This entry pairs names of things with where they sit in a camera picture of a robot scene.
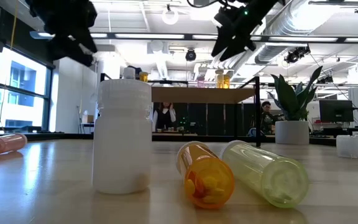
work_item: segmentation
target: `wooden table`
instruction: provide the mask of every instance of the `wooden table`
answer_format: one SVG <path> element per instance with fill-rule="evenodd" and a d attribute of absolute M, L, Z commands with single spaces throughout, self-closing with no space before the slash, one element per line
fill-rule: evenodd
<path fill-rule="evenodd" d="M 0 223 L 358 223 L 358 159 L 338 158 L 333 147 L 262 145 L 305 165 L 310 191 L 296 209 L 275 208 L 237 184 L 222 209 L 203 210 L 187 201 L 175 168 L 182 144 L 154 142 L 150 187 L 130 195 L 92 190 L 90 140 L 0 155 Z M 223 144 L 208 145 L 216 152 Z"/>

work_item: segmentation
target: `white plastic bottle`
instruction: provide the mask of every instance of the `white plastic bottle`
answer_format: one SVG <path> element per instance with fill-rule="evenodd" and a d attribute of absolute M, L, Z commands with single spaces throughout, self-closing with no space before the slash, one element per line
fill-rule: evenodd
<path fill-rule="evenodd" d="M 100 117 L 93 140 L 93 187 L 107 194 L 128 194 L 149 185 L 151 86 L 137 80 L 101 82 Z"/>

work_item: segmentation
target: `potted plant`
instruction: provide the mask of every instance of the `potted plant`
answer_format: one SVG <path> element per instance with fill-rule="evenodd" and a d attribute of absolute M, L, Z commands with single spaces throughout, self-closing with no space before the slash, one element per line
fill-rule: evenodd
<path fill-rule="evenodd" d="M 306 106 L 314 98 L 316 88 L 314 81 L 320 76 L 322 67 L 317 68 L 305 89 L 302 82 L 294 90 L 282 75 L 272 75 L 277 92 L 277 100 L 268 93 L 276 105 L 283 111 L 286 121 L 275 123 L 275 137 L 277 144 L 309 144 L 309 124 L 307 122 Z"/>

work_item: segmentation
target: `yellow pill bottle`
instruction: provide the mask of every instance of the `yellow pill bottle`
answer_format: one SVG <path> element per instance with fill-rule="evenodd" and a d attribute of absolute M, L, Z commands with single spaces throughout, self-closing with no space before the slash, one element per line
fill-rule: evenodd
<path fill-rule="evenodd" d="M 230 168 L 202 142 L 183 145 L 177 155 L 186 196 L 201 208 L 222 207 L 234 190 Z"/>

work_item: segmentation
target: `woman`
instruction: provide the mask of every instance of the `woman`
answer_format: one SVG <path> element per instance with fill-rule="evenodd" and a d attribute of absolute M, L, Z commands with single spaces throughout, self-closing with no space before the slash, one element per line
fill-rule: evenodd
<path fill-rule="evenodd" d="M 177 114 L 173 109 L 172 103 L 161 103 L 159 108 L 153 114 L 153 132 L 156 129 L 168 129 L 173 127 L 177 120 Z"/>

